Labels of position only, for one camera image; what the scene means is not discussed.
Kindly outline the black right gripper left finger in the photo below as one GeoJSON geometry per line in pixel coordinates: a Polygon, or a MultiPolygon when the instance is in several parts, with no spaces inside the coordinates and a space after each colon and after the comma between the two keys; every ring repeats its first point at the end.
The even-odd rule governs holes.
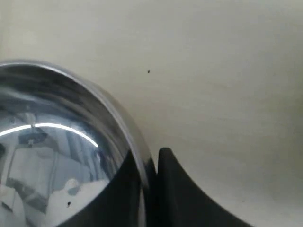
{"type": "Polygon", "coordinates": [[[144,171],[143,184],[135,158],[128,152],[105,189],[62,227],[154,227],[156,226],[156,170],[152,158],[144,171]]]}

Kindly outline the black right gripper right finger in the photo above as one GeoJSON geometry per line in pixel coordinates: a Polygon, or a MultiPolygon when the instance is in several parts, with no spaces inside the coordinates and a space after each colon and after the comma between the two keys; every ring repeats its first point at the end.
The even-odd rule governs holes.
{"type": "Polygon", "coordinates": [[[157,173],[160,227],[247,227],[205,194],[185,172],[170,148],[161,148],[157,173]]]}

